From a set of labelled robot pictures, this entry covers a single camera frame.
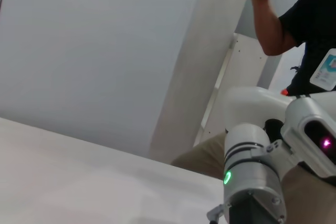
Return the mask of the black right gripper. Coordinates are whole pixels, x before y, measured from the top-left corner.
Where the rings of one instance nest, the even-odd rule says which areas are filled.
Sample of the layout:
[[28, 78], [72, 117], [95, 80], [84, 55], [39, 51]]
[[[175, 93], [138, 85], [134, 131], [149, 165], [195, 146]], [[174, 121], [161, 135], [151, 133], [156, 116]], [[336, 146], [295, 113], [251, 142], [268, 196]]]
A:
[[229, 209], [229, 224], [262, 224], [265, 223], [263, 206], [254, 198], [254, 193], [249, 191], [243, 198], [233, 203]]

